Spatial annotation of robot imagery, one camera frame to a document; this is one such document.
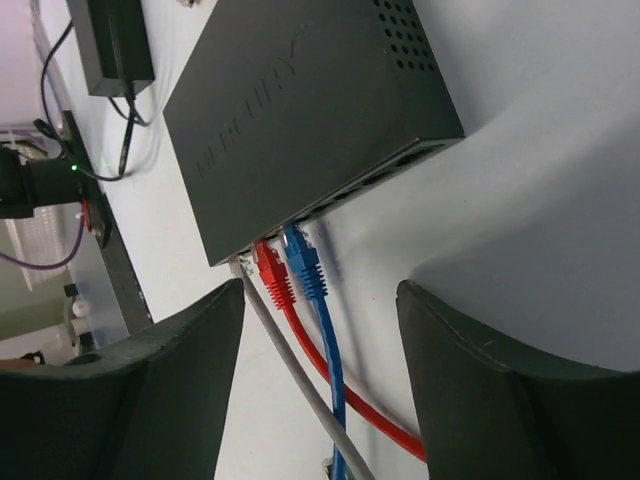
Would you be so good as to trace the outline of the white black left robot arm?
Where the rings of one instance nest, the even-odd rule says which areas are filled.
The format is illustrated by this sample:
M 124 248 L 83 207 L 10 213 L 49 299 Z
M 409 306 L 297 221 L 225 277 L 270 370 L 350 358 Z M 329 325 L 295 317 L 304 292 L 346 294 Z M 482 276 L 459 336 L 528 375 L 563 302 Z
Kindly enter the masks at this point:
M 85 182 L 63 160 L 22 163 L 16 151 L 1 147 L 2 220 L 32 218 L 37 208 L 85 200 Z

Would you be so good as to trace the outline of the black network switch box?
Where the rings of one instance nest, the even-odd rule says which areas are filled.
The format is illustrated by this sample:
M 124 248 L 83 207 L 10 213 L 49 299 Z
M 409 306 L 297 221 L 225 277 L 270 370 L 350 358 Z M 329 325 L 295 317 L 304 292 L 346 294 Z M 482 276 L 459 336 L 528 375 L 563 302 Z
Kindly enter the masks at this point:
M 411 1 L 220 1 L 164 118 L 210 265 L 464 136 Z

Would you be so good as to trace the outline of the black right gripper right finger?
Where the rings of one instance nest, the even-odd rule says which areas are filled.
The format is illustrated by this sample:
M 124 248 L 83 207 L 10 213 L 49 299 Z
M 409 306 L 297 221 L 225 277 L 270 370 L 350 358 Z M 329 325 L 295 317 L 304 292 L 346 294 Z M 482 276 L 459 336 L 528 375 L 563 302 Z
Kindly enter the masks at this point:
M 639 375 L 518 341 L 413 281 L 398 325 L 433 479 L 635 479 Z

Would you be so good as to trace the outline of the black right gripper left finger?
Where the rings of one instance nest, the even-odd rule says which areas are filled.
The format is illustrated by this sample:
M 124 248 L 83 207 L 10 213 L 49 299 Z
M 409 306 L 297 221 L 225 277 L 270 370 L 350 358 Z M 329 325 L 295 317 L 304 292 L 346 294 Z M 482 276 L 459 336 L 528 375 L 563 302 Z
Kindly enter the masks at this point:
M 1 371 L 5 479 L 210 479 L 245 312 L 232 279 L 62 366 Z

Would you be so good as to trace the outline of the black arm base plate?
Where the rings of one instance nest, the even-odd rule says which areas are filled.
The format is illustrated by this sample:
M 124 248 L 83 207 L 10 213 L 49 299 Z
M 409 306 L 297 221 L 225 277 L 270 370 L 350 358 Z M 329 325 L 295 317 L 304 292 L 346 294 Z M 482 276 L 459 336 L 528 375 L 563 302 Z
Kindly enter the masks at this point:
M 86 318 L 99 346 L 115 343 L 152 324 L 144 294 L 134 272 L 106 194 L 89 161 L 71 111 L 63 112 L 62 138 L 72 154 L 86 200 L 87 231 L 74 260 L 71 277 L 86 305 Z

